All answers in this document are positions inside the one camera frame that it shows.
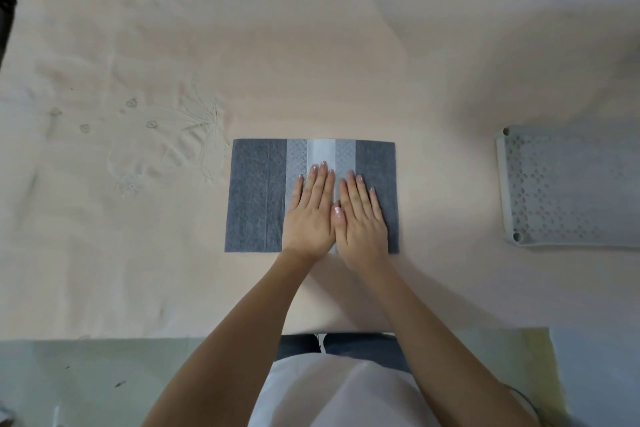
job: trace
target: hand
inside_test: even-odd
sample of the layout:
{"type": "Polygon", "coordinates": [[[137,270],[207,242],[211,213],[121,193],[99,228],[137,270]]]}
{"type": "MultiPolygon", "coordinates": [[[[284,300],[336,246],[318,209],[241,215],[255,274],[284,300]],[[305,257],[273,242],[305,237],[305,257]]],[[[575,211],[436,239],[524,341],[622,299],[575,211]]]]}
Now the hand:
{"type": "Polygon", "coordinates": [[[332,212],[335,242],[347,266],[356,272],[388,260],[388,233],[376,191],[349,171],[340,181],[340,203],[332,212]]]}
{"type": "Polygon", "coordinates": [[[289,210],[284,217],[282,251],[293,251],[314,263],[326,255],[335,242],[331,223],[331,203],[335,173],[327,172],[326,162],[311,166],[307,185],[302,176],[293,190],[289,210]]]}

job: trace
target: white shirt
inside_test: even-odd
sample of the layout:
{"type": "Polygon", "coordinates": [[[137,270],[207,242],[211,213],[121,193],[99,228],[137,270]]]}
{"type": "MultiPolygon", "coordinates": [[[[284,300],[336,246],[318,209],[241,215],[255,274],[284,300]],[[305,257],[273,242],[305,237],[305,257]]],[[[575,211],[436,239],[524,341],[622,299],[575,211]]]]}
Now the white shirt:
{"type": "Polygon", "coordinates": [[[250,427],[438,427],[408,373],[308,353],[276,361],[250,427]]]}

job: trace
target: forearm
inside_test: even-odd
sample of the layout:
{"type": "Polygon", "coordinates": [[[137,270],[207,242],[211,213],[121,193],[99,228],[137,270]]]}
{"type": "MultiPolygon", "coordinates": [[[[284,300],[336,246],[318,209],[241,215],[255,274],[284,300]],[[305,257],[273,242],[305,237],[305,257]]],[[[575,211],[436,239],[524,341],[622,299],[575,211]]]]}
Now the forearm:
{"type": "Polygon", "coordinates": [[[243,426],[276,356],[284,320],[313,262],[283,252],[173,377],[143,427],[243,426]]]}
{"type": "Polygon", "coordinates": [[[391,264],[374,266],[361,276],[384,310],[422,394],[443,427],[536,425],[391,264]]]}

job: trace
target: blue jeans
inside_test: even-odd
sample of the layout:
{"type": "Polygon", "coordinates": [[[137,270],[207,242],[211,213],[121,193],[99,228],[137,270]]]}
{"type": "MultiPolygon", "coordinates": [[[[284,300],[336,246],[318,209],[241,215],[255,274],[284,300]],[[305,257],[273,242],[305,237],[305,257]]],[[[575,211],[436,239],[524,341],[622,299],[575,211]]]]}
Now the blue jeans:
{"type": "MultiPolygon", "coordinates": [[[[332,333],[324,337],[324,350],[329,355],[344,356],[411,373],[397,339],[379,333],[332,333]]],[[[305,353],[320,353],[315,334],[293,334],[280,337],[276,361],[305,353]]]]}

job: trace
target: gray fabric panel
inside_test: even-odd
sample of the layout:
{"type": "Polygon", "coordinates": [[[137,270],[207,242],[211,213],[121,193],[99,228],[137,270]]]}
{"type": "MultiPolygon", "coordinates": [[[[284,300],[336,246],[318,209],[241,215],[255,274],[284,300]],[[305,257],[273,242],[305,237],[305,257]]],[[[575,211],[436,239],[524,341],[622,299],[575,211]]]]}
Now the gray fabric panel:
{"type": "Polygon", "coordinates": [[[302,174],[307,178],[307,141],[305,139],[287,140],[287,183],[285,189],[284,205],[289,206],[293,187],[298,176],[302,174]]]}
{"type": "Polygon", "coordinates": [[[340,179],[347,179],[347,172],[356,170],[356,141],[337,139],[335,141],[335,190],[333,200],[340,198],[340,179]]]}
{"type": "Polygon", "coordinates": [[[234,140],[225,252],[282,249],[285,139],[234,140]]]}
{"type": "Polygon", "coordinates": [[[356,174],[364,177],[367,188],[376,188],[378,201],[389,230],[389,253],[399,253],[396,145],[393,142],[357,140],[355,171],[356,174]]]}

